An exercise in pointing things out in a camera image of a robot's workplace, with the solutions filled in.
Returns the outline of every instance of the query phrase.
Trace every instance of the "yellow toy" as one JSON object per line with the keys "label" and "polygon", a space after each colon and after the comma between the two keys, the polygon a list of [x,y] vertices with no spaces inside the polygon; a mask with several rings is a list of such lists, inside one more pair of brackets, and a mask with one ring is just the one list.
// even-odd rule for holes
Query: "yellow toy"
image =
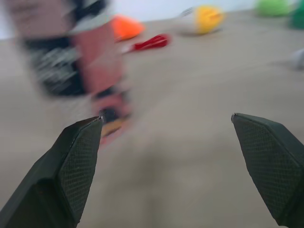
{"label": "yellow toy", "polygon": [[176,20],[177,28],[182,33],[206,34],[219,28],[224,13],[213,6],[192,7],[183,11]]}

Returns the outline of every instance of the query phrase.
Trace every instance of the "green ball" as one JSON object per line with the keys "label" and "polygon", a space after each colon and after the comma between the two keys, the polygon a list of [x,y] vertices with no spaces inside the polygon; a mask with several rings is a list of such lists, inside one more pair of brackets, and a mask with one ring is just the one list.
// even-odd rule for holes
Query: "green ball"
{"label": "green ball", "polygon": [[286,0],[259,0],[256,12],[260,16],[285,16],[289,14],[289,6]]}

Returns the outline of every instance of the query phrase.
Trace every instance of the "orange cone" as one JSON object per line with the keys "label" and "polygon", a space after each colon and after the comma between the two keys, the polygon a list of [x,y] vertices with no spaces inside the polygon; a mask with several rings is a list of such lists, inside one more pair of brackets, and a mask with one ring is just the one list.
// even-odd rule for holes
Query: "orange cone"
{"label": "orange cone", "polygon": [[123,15],[115,15],[112,25],[119,41],[136,37],[145,30],[140,22]]}

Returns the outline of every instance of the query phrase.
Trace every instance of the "green toy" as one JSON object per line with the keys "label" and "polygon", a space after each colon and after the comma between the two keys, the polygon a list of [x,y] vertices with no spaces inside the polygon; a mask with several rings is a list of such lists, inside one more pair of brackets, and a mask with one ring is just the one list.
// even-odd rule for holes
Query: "green toy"
{"label": "green toy", "polygon": [[260,16],[279,17],[289,14],[287,0],[258,0],[256,12]]}
{"label": "green toy", "polygon": [[304,0],[301,0],[298,9],[293,12],[291,26],[296,29],[304,29]]}

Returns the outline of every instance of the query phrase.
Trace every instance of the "white object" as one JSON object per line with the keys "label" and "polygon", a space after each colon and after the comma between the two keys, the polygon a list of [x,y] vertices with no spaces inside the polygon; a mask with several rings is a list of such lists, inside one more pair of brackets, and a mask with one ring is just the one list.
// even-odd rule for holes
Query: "white object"
{"label": "white object", "polygon": [[133,45],[125,45],[122,47],[123,54],[131,52],[131,51],[133,51]]}
{"label": "white object", "polygon": [[292,55],[291,61],[293,68],[297,70],[304,69],[304,49],[296,51]]}
{"label": "white object", "polygon": [[182,34],[196,34],[197,27],[195,23],[195,16],[193,13],[193,7],[183,11],[176,19],[175,19],[175,29],[177,32]]}

